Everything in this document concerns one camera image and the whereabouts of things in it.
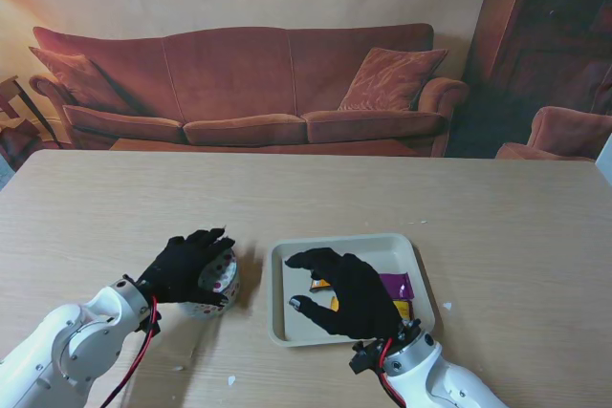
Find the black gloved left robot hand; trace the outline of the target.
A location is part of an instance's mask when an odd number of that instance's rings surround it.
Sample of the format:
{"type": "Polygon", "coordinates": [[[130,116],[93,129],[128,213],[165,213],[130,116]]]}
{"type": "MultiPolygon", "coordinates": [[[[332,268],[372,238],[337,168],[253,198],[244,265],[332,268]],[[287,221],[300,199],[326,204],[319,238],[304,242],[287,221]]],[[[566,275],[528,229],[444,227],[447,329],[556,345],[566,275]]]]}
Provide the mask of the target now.
{"type": "Polygon", "coordinates": [[[187,237],[172,237],[135,286],[148,302],[156,299],[160,304],[224,306],[228,298],[200,288],[198,280],[202,271],[234,244],[223,228],[199,229],[187,237]]]}

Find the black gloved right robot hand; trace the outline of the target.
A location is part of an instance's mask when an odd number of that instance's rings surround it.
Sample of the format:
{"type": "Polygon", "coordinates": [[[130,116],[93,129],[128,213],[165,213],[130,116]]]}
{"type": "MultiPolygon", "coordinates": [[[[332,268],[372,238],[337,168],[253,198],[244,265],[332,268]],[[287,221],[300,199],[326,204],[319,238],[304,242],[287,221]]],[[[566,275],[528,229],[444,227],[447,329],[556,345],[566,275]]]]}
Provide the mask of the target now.
{"type": "Polygon", "coordinates": [[[311,272],[324,280],[339,301],[335,311],[305,295],[290,299],[292,307],[331,335],[352,339],[395,338],[403,325],[379,274],[352,253],[340,255],[328,247],[301,251],[285,261],[289,268],[311,272]]]}

